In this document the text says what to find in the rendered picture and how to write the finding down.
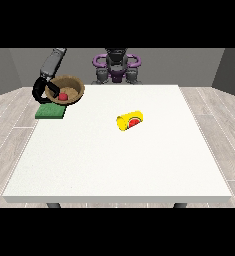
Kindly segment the brown wooden bowl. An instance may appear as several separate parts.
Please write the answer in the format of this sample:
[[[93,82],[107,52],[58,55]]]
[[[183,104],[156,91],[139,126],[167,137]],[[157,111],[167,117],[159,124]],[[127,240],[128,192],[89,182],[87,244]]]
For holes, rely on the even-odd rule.
[[[48,86],[45,87],[46,96],[58,105],[71,105],[76,103],[83,96],[85,91],[83,82],[76,76],[56,76],[51,82],[60,88],[61,93],[67,95],[66,100],[60,100],[59,97],[54,98],[54,92]]]

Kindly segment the green square pad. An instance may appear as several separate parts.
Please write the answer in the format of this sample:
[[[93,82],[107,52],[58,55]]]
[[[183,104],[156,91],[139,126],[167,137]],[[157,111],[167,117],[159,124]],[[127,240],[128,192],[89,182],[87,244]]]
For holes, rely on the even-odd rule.
[[[36,119],[62,119],[66,107],[55,103],[41,104],[38,108],[35,118]]]

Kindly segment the yellow cup with melon print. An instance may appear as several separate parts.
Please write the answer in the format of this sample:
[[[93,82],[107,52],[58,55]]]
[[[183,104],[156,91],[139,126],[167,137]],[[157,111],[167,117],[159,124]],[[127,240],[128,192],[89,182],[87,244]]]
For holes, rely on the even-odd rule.
[[[143,121],[143,114],[140,111],[133,111],[117,117],[117,126],[121,131],[126,131]]]

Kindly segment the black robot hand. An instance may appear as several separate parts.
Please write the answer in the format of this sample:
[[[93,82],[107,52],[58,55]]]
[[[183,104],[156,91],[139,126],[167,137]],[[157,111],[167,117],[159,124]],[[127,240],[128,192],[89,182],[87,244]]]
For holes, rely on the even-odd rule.
[[[48,87],[51,91],[54,92],[54,98],[56,98],[60,93],[59,87],[57,87],[52,82],[47,81],[45,78],[39,77],[33,85],[32,95],[34,99],[38,101],[40,104],[51,103],[51,100],[49,98],[42,97],[45,91],[45,87]]]

